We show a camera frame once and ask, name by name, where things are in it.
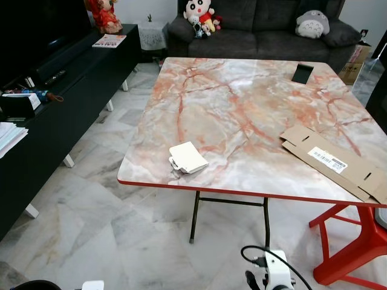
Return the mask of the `black TV console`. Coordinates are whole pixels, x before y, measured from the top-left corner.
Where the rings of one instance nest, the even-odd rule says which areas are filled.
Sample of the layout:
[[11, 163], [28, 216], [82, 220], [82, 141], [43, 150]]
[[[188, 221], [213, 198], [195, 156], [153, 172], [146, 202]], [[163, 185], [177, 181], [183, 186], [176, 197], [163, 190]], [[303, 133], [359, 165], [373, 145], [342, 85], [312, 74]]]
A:
[[122, 33], [126, 38], [117, 48], [88, 47], [69, 60], [50, 87], [63, 101], [40, 106], [20, 123], [28, 135], [0, 158], [0, 240], [138, 64], [138, 25], [127, 24]]

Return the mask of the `red plastic chair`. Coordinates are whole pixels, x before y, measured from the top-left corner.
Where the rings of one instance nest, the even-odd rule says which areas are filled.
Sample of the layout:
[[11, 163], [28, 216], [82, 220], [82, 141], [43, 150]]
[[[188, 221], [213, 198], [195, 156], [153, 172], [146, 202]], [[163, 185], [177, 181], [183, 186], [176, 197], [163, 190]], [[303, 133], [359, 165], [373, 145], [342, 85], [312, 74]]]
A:
[[[387, 287], [376, 282], [349, 276], [352, 271], [362, 267], [376, 257], [387, 255], [387, 231], [375, 219], [375, 208], [359, 205], [359, 220], [351, 220], [337, 214], [346, 205], [334, 205], [331, 209], [310, 221], [309, 227], [319, 227], [323, 262], [313, 270], [313, 278], [321, 285], [329, 286], [337, 281], [360, 285], [373, 290], [387, 290]], [[326, 220], [336, 219], [360, 226], [359, 236], [336, 254], [329, 252]]]

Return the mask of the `flattened brown cardboard box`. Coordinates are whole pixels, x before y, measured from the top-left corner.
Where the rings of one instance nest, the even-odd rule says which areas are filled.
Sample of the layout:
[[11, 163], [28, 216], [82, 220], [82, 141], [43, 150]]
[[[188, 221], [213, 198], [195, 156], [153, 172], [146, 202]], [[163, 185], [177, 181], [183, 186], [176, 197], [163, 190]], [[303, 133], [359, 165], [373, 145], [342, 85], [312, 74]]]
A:
[[282, 146], [331, 181], [368, 204], [387, 204], [387, 172], [330, 143], [309, 127], [294, 125], [281, 133]]

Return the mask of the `black box with white label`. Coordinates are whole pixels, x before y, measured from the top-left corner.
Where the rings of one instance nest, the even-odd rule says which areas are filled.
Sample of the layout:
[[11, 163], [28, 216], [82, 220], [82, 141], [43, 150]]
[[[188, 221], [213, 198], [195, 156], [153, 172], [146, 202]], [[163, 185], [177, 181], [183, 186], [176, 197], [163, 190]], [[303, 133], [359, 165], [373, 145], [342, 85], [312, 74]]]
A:
[[34, 93], [3, 94], [0, 109], [9, 118], [34, 118], [41, 100]]

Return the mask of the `red and white magazine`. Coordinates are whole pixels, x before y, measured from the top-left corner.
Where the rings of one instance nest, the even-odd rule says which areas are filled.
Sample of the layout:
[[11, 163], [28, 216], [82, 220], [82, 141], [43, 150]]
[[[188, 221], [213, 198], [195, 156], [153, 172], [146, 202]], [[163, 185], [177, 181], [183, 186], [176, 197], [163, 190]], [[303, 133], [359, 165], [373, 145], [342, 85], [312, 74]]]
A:
[[105, 34], [97, 42], [92, 44], [94, 48], [116, 49], [128, 36]]

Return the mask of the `small white cardboard box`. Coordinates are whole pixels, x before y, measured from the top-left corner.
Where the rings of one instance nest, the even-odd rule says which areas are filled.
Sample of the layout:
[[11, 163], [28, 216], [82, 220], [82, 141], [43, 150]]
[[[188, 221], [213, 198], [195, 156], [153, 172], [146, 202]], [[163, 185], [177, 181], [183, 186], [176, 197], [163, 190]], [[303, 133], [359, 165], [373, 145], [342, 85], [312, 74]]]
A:
[[192, 174], [209, 165], [190, 141], [170, 147], [169, 154], [172, 169], [184, 174]]

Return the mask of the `red dressed doll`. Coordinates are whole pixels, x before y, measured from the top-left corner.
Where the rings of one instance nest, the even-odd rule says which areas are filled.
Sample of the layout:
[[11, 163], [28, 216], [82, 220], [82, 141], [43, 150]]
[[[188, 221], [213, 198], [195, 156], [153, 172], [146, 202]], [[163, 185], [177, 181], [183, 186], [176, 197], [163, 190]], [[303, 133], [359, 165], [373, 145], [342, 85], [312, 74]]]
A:
[[116, 35], [122, 31], [122, 23], [114, 14], [114, 3], [118, 0], [83, 0], [92, 13], [95, 27], [103, 34]]

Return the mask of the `black remote control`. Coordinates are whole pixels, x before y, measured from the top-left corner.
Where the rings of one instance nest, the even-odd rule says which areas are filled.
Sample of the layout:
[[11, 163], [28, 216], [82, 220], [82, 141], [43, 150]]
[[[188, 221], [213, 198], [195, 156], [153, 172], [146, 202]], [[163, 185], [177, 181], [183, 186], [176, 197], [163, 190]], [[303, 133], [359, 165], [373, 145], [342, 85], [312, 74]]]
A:
[[66, 74], [67, 74], [66, 70], [60, 70], [60, 71], [56, 72], [55, 74], [53, 74], [52, 77], [50, 77], [49, 79], [46, 79], [44, 81], [44, 85], [45, 86], [53, 85], [54, 83], [59, 81]]

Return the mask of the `cartoon boy plush doll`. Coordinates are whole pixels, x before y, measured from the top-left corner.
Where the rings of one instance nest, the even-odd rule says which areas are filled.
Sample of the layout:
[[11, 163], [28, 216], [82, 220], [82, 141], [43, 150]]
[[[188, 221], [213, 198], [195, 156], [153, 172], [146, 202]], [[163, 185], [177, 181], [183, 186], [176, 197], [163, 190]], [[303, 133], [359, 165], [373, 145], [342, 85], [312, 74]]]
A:
[[221, 30], [221, 18], [215, 16], [211, 0], [187, 0], [183, 17], [192, 25], [197, 39], [207, 39], [213, 31]]

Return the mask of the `brown cardboard carton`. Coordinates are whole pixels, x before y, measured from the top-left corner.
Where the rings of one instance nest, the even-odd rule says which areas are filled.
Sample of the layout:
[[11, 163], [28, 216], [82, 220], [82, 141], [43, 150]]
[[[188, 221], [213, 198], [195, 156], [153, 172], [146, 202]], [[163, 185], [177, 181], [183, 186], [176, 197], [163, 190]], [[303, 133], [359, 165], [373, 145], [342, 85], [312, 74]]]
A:
[[346, 84], [346, 85], [354, 85], [357, 77], [359, 76], [359, 72], [362, 69], [364, 63], [371, 56], [371, 46], [367, 42], [360, 41], [356, 50], [352, 53], [348, 63], [340, 70], [338, 77]]

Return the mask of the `marble top folding table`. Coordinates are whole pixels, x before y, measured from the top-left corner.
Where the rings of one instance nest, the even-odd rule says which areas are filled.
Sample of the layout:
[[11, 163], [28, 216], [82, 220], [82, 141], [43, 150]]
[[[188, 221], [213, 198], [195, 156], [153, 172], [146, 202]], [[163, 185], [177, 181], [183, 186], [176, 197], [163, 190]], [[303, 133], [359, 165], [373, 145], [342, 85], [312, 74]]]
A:
[[[281, 133], [309, 127], [383, 169], [387, 136], [329, 65], [306, 85], [296, 61], [166, 58], [118, 171], [124, 185], [268, 199], [370, 205], [282, 146]], [[190, 141], [209, 163], [184, 174], [169, 148]]]

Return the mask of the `dark grey fabric sofa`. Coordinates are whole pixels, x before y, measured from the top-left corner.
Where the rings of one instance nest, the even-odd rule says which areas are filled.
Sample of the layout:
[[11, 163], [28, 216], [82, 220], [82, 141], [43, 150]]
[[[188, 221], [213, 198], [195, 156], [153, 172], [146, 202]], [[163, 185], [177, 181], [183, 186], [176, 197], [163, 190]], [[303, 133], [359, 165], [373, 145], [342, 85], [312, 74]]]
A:
[[[178, 0], [178, 14], [166, 26], [169, 56], [246, 60], [323, 62], [338, 71], [345, 66], [362, 34], [340, 20], [345, 0], [211, 0], [221, 30], [195, 38], [183, 17], [187, 0]], [[319, 10], [330, 31], [318, 39], [296, 35], [296, 19]]]

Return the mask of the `black television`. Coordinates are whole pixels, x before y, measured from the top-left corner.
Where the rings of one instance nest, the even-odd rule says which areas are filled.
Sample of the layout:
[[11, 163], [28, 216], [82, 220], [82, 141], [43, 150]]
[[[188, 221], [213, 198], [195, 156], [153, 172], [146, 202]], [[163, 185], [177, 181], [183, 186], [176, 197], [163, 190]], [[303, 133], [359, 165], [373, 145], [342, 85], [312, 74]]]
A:
[[83, 0], [0, 0], [0, 86], [90, 29]]

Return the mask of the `stack of white papers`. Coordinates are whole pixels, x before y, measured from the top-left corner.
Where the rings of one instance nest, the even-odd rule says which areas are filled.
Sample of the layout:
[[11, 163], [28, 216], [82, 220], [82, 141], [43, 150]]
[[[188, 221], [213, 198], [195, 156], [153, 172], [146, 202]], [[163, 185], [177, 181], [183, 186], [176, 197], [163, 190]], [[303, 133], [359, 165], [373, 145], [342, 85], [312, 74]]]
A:
[[28, 134], [28, 128], [14, 123], [0, 122], [0, 158], [18, 144]]

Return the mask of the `white lace covered side table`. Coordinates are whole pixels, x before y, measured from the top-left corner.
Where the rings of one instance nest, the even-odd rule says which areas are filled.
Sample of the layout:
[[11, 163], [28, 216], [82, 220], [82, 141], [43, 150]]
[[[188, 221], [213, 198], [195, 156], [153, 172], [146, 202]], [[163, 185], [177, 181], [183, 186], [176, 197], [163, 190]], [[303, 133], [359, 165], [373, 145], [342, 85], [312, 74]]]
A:
[[166, 28], [161, 22], [138, 23], [139, 41], [143, 51], [166, 49]]

